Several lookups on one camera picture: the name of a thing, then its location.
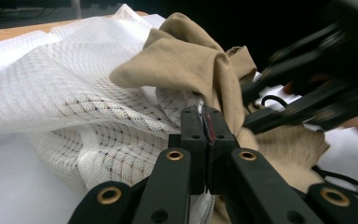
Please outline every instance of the white surface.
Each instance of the white surface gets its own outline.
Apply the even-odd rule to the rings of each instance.
[[[0,135],[0,223],[67,223],[81,199],[36,158],[24,135]]]
[[[358,180],[358,131],[354,128],[336,129],[327,132],[325,138],[331,147],[320,158],[320,168]],[[355,186],[346,181],[330,177],[327,180],[356,190]]]

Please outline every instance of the white mesh fabric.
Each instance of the white mesh fabric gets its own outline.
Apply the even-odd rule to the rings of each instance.
[[[20,35],[8,40],[0,41],[0,71],[10,63],[15,62],[30,50],[47,44],[60,41],[51,34],[42,31],[34,31],[25,35]]]
[[[202,103],[191,92],[155,94],[109,80],[142,50],[151,27],[123,5],[112,18],[53,29],[60,41],[0,67],[0,133],[28,133],[37,157],[80,194],[107,180],[133,185],[150,175],[168,135],[180,132],[180,111]],[[193,196],[191,223],[205,223],[212,208],[210,194]]]

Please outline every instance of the beige fabric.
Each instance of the beige fabric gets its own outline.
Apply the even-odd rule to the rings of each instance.
[[[187,16],[172,14],[152,29],[143,51],[113,71],[110,79],[122,88],[155,86],[200,93],[204,103],[222,111],[241,147],[259,150],[291,186],[307,191],[323,180],[310,167],[328,149],[322,133],[301,125],[282,126],[254,136],[242,127],[245,109],[241,84],[249,82],[256,67],[246,47],[225,53]],[[216,200],[212,223],[228,223],[224,205]]]

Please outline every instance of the black cable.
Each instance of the black cable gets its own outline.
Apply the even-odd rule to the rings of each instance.
[[[321,168],[319,168],[319,167],[316,166],[316,165],[312,167],[312,170],[315,171],[317,174],[319,174],[323,179],[325,179],[327,176],[331,176],[331,177],[334,177],[334,178],[337,178],[337,179],[341,179],[341,180],[347,181],[348,183],[351,183],[351,184],[353,184],[353,185],[358,186],[358,181],[355,180],[355,179],[352,179],[352,178],[350,178],[350,177],[348,177],[348,176],[322,170]],[[352,194],[358,196],[358,191],[354,191],[354,190],[351,190],[351,189],[345,189],[345,188],[342,188],[341,186],[338,186],[338,185],[336,185],[336,186],[337,186],[338,188],[340,188],[340,189],[344,189],[344,190],[349,191],[349,192],[351,192]]]
[[[57,8],[52,8],[50,12],[46,13],[46,8],[42,8],[41,10],[38,10],[39,13],[35,16],[32,17],[19,17],[19,16],[2,16],[2,14],[10,14],[10,13],[18,13],[17,11],[13,11],[13,12],[3,12],[5,10],[5,8],[2,8],[0,10],[0,21],[23,21],[23,20],[33,20],[33,19],[38,19],[38,18],[43,18],[46,17],[48,15],[50,15],[51,13],[53,13]]]
[[[274,100],[280,103],[282,106],[287,106],[287,103],[281,97],[276,95],[266,95],[265,97],[263,97],[263,99],[261,99],[261,105],[265,105],[267,100]]]

